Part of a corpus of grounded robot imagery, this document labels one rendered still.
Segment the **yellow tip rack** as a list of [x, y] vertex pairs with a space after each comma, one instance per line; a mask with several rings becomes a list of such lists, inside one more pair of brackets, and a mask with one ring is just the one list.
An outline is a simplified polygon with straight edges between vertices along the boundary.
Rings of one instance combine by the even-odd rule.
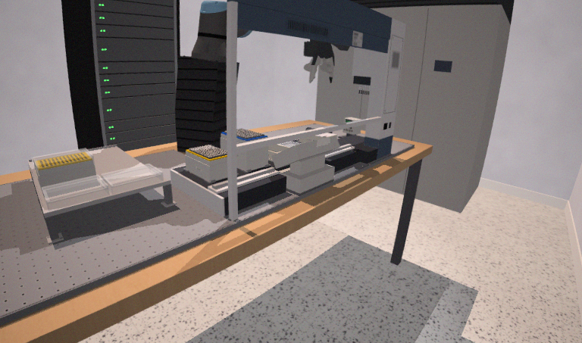
[[227, 178], [227, 151], [205, 145], [186, 150], [186, 169], [202, 179], [220, 180]]

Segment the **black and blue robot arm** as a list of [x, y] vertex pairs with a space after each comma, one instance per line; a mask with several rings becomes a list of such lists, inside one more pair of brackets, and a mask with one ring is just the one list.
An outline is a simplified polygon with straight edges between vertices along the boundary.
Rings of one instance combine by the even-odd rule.
[[192, 58], [227, 61], [227, 2], [203, 1]]

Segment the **beige one-well reservoir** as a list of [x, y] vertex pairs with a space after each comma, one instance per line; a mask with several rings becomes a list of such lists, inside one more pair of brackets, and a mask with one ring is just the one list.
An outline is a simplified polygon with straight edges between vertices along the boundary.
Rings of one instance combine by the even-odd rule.
[[284, 150], [286, 150], [288, 148], [289, 147], [286, 147], [286, 146], [283, 146], [283, 145], [278, 145], [278, 144], [268, 146], [268, 160], [269, 161], [272, 161], [273, 160], [272, 157], [271, 157], [272, 155], [277, 154], [277, 153], [279, 153], [281, 151], [284, 151]]

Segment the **cream ready button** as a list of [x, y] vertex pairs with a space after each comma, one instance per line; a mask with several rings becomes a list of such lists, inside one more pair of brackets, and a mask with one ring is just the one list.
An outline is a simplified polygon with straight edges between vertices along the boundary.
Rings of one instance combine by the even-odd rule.
[[343, 133], [346, 133], [346, 135], [345, 136], [338, 136], [338, 138], [342, 138], [342, 137], [346, 137], [346, 136], [350, 136], [350, 135], [361, 134], [361, 126], [343, 129]]

